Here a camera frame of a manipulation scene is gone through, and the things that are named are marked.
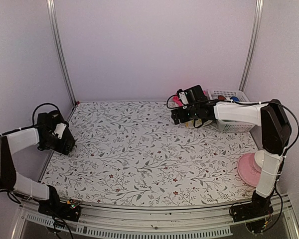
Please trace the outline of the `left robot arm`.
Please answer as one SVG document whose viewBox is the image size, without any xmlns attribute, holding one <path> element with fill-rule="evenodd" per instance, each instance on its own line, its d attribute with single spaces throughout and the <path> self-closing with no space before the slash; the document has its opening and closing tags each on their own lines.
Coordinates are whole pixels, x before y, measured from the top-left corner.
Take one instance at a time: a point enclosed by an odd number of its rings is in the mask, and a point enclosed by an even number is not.
<svg viewBox="0 0 299 239">
<path fill-rule="evenodd" d="M 45 201 L 45 208 L 53 216 L 64 212 L 54 187 L 33 181 L 17 172 L 13 155 L 32 146 L 39 151 L 53 150 L 68 155 L 75 146 L 69 123 L 57 105 L 48 113 L 32 113 L 32 125 L 0 133 L 0 191 L 16 192 L 30 199 Z"/>
</svg>

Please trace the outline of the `pink towel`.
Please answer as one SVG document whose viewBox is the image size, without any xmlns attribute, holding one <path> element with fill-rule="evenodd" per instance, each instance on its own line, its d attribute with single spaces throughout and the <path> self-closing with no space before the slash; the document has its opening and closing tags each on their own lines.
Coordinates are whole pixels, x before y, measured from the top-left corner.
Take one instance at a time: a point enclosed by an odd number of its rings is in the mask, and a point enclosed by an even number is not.
<svg viewBox="0 0 299 239">
<path fill-rule="evenodd" d="M 182 101 L 179 99 L 179 97 L 177 95 L 173 96 L 172 100 L 175 102 L 175 104 L 178 107 L 184 106 L 184 104 L 182 103 Z"/>
</svg>

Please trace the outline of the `green yellow patterned towel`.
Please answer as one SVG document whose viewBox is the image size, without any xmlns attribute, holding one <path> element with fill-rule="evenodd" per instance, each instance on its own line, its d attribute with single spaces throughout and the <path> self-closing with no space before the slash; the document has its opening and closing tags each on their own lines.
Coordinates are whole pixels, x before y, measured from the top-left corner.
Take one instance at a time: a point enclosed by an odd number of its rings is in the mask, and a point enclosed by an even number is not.
<svg viewBox="0 0 299 239">
<path fill-rule="evenodd" d="M 200 128 L 203 126 L 208 126 L 209 124 L 211 124 L 212 121 L 211 120 L 207 120 L 206 122 L 202 122 L 201 119 L 196 119 L 196 120 L 191 120 L 185 123 L 185 126 L 187 128 Z"/>
</svg>

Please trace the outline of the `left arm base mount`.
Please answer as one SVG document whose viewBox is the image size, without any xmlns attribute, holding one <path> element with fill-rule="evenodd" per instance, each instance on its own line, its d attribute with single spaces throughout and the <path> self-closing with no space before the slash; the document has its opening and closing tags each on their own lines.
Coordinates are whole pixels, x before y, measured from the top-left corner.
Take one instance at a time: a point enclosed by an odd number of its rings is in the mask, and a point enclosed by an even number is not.
<svg viewBox="0 0 299 239">
<path fill-rule="evenodd" d="M 72 206 L 71 204 L 52 202 L 52 201 L 38 201 L 38 212 L 51 217 L 78 222 L 82 208 L 80 206 Z"/>
</svg>

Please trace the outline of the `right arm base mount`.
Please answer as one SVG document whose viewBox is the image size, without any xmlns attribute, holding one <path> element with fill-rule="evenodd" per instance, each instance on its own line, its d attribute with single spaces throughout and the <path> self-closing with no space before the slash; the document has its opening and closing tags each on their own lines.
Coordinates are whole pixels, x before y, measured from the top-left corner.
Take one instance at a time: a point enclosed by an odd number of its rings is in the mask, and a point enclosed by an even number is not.
<svg viewBox="0 0 299 239">
<path fill-rule="evenodd" d="M 255 206 L 252 202 L 249 203 L 234 203 L 229 208 L 229 214 L 233 218 L 234 222 L 241 222 L 245 220 L 251 220 L 258 217 L 270 215 L 274 212 L 271 204 L 266 205 L 260 209 Z"/>
</svg>

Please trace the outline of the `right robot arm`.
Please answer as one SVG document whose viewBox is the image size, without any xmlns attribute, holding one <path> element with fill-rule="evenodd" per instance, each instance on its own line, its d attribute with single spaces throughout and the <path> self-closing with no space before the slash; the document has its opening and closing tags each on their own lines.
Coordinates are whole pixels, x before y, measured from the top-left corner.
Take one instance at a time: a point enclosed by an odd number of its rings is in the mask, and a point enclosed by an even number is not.
<svg viewBox="0 0 299 239">
<path fill-rule="evenodd" d="M 261 102 L 241 102 L 233 99 L 208 99 L 202 87 L 196 85 L 176 94 L 179 103 L 171 108 L 171 118 L 175 124 L 209 120 L 237 121 L 257 125 L 261 128 L 264 162 L 259 183 L 248 205 L 248 213 L 258 217 L 267 209 L 267 204 L 282 172 L 290 143 L 292 126 L 287 117 L 293 112 L 277 99 Z"/>
</svg>

